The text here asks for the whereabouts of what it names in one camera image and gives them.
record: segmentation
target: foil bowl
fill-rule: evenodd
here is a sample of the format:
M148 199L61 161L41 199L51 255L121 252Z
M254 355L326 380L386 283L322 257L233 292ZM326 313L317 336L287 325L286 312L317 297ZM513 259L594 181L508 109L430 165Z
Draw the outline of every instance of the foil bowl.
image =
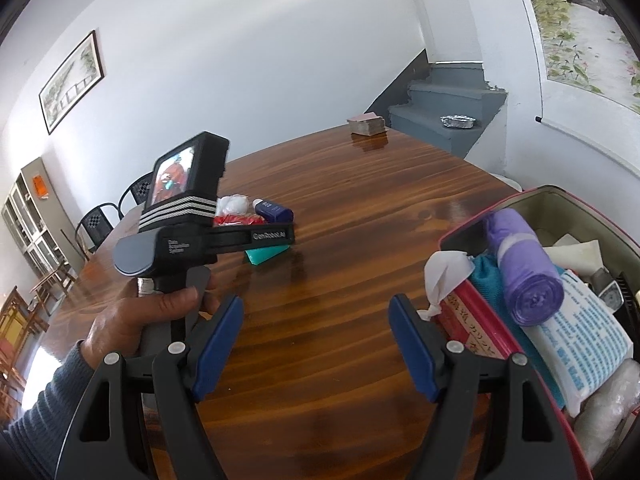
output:
M440 118L447 128L473 128L476 120L466 115L445 115Z

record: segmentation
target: hand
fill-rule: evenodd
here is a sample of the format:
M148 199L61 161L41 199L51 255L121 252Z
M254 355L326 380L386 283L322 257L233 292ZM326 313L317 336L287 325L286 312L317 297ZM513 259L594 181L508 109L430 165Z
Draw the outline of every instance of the hand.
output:
M213 314L220 306L211 275L202 300L202 310ZM118 351L131 357L138 350L142 329L151 323L180 319L196 308L198 291L184 288L171 294L150 294L137 298L137 282L131 280L120 298L105 308L94 320L89 335L80 345L80 353L94 370L105 355Z

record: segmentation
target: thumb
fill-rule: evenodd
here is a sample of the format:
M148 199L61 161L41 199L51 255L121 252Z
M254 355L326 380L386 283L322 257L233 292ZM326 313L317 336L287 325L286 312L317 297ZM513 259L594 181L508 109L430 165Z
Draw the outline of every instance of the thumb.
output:
M190 286L169 294L150 294L131 298L127 314L129 322L139 327L150 323L172 321L186 316L196 309L198 291Z

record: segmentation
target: red package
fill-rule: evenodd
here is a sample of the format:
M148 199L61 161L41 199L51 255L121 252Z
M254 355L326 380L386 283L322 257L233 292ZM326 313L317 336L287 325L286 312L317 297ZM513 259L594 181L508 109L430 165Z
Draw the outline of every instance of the red package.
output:
M260 215L229 214L224 216L216 216L213 219L213 225L252 225L266 223L267 221Z

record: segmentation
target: teal object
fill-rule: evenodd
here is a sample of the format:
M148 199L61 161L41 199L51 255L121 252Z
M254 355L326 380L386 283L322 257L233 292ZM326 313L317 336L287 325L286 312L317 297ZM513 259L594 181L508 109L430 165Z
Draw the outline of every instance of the teal object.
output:
M502 275L498 268L498 263L493 254L483 253L474 258L475 269L469 276L469 281L484 298L484 300L491 306L494 312L500 317L500 320L514 336L516 341L524 350L524 353L529 357L531 364L538 371L542 380L545 381L546 387L549 388L551 395L553 396L558 408L562 410L565 402L560 387L551 371L546 366L546 363L533 346L533 343L522 331L520 326L513 320L507 304L504 301L504 293L502 291ZM564 269L558 268L558 272L562 274Z
M269 258L283 253L289 249L288 245L278 245L275 247L263 247L260 249L249 249L245 251L249 261L254 265L260 265L262 262L266 262Z

